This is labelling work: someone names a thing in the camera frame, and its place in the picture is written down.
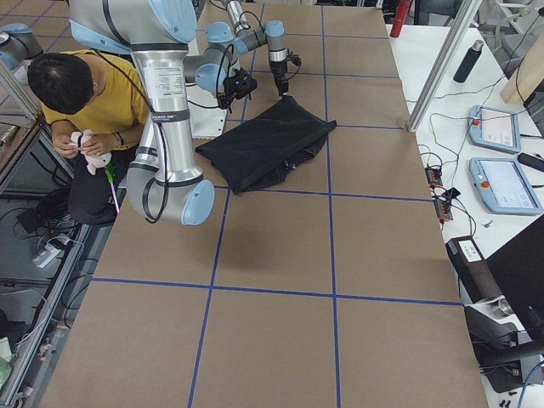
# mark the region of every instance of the hand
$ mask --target hand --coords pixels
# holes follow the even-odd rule
[[[97,133],[82,144],[81,151],[89,156],[102,156],[117,147],[117,138],[113,133]]]
[[[73,159],[78,153],[77,146],[71,142],[70,136],[67,134],[61,133],[54,135],[53,148],[57,153],[67,159]]]

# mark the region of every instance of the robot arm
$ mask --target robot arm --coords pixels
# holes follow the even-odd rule
[[[32,60],[43,52],[30,28],[21,23],[0,27],[0,61],[14,70],[21,62]]]
[[[289,60],[283,32],[250,34],[240,3],[227,2],[225,8],[237,38],[225,23],[213,23],[207,29],[208,48],[189,57],[188,44],[196,37],[190,0],[70,1],[73,37],[90,48],[131,54],[144,84],[150,117],[128,170],[127,195],[134,209],[152,222],[197,225],[213,207],[213,184],[195,164],[186,82],[195,82],[228,108],[257,86],[240,67],[237,41],[245,44],[245,52],[268,43],[271,61],[286,65]],[[283,94],[285,72],[273,72]]]
[[[221,0],[230,24],[235,28],[235,45],[239,54],[253,51],[264,44],[269,49],[269,66],[274,76],[275,86],[281,96],[289,92],[289,83],[286,79],[287,62],[291,61],[295,66],[300,67],[300,57],[287,49],[285,39],[285,28],[283,22],[273,20],[266,23],[265,27],[260,26],[256,30],[250,30],[239,0]]]

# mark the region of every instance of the black hair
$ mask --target black hair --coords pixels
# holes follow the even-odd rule
[[[28,67],[32,92],[53,111],[73,115],[93,96],[93,76],[85,61],[73,54],[49,53]]]

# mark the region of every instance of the black bottle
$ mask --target black bottle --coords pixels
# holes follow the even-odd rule
[[[476,40],[474,45],[468,49],[465,58],[462,59],[456,74],[453,76],[455,82],[465,82],[467,80],[468,74],[473,70],[474,64],[482,54],[483,46],[484,42],[482,40]]]

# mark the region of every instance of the red bottle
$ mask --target red bottle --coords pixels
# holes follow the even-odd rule
[[[391,28],[391,37],[398,37],[402,25],[405,23],[406,16],[410,10],[410,0],[400,0],[399,7],[397,7],[397,13],[394,15],[393,28]]]

